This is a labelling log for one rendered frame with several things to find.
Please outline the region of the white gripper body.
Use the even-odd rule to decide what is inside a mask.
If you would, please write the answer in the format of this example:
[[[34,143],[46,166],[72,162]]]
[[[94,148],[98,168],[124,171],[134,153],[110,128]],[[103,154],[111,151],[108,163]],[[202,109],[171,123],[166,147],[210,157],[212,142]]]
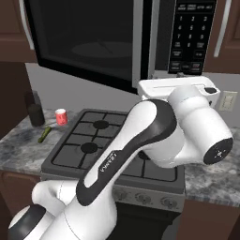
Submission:
[[[209,100],[217,100],[217,88],[204,76],[141,80],[138,83],[138,95],[142,99],[166,99],[176,87],[193,85]]]

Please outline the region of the black microwave oven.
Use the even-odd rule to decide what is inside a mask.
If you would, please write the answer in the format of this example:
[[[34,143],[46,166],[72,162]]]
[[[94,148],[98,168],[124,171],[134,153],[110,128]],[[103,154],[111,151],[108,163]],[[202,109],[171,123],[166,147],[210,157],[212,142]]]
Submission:
[[[203,71],[217,0],[160,0],[155,71]]]

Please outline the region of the black glass microwave door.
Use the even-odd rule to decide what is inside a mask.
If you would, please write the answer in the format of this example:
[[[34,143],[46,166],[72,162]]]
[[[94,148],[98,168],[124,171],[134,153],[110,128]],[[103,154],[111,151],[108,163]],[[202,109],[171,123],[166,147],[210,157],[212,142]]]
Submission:
[[[23,0],[49,68],[135,94],[149,72],[151,0]]]

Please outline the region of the black gas hob stove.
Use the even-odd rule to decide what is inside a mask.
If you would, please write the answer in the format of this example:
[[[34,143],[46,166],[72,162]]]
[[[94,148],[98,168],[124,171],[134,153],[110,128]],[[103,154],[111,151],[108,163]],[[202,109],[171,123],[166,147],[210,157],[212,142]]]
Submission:
[[[42,180],[78,179],[111,143],[127,115],[85,109],[41,165]],[[143,152],[130,162],[112,189],[123,189],[127,197],[116,201],[117,225],[106,240],[176,240],[185,193],[182,166],[162,169]],[[151,198],[149,204],[135,199],[136,193]],[[160,200],[170,197],[177,206],[169,209]]]

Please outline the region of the red can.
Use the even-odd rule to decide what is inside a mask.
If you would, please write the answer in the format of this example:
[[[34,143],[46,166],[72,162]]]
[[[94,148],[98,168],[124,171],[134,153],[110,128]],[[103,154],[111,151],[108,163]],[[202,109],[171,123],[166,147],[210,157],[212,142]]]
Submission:
[[[55,112],[56,123],[64,126],[68,123],[67,111],[65,109],[57,109]]]

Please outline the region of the grey stove knob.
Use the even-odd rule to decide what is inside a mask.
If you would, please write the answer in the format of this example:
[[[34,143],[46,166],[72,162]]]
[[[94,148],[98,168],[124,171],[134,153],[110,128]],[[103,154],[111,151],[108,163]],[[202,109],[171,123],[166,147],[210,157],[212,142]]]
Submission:
[[[123,201],[127,197],[127,193],[123,189],[116,189],[113,195],[118,201]]]
[[[170,197],[163,197],[160,200],[161,204],[169,209],[173,209],[177,206],[177,201]]]
[[[135,199],[142,204],[149,204],[151,202],[151,198],[145,193],[136,193]]]

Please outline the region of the green vegetable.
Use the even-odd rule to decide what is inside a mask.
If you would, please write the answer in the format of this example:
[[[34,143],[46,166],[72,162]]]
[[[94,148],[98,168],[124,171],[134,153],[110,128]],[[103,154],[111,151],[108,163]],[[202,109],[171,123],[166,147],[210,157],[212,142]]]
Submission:
[[[46,127],[43,131],[43,133],[41,134],[41,137],[37,140],[38,143],[43,143],[43,141],[46,139],[46,137],[48,136],[48,134],[52,131],[51,127]]]

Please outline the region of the dark grey bottle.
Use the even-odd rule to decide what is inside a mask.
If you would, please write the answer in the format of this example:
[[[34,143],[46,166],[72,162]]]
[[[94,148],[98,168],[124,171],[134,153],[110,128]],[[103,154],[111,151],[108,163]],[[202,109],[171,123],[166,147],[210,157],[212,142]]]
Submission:
[[[26,110],[33,127],[40,127],[45,124],[45,118],[41,101],[37,91],[28,91],[24,95]]]

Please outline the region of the brown base cupboard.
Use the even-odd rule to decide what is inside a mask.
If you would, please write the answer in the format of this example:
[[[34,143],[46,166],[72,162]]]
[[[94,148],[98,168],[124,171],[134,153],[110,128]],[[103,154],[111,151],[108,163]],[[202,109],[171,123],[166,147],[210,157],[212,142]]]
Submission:
[[[240,240],[240,208],[186,200],[177,240]]]
[[[39,181],[37,175],[0,171],[0,193],[13,217],[32,204],[32,190]]]

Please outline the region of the dark brown tall cupboard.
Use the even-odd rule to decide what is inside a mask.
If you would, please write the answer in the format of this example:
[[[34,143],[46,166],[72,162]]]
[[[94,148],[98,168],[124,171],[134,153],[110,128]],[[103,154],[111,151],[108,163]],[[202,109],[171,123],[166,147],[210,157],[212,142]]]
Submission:
[[[24,63],[0,62],[0,140],[26,116],[32,88]]]

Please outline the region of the beige wall socket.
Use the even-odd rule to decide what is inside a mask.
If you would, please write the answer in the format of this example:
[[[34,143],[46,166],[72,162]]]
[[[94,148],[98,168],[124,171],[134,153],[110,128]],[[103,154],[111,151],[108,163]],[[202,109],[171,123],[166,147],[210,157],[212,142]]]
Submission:
[[[236,97],[237,97],[237,92],[224,91],[220,99],[219,109],[221,111],[231,112],[233,110]]]

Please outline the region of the brown wall cupboard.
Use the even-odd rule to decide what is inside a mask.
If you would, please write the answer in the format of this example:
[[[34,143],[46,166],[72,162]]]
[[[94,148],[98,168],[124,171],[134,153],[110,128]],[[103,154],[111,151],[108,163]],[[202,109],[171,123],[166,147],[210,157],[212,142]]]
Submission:
[[[36,63],[23,31],[19,0],[0,0],[0,61]]]
[[[240,0],[232,0],[219,57],[214,57],[226,0],[217,0],[204,72],[240,74]]]

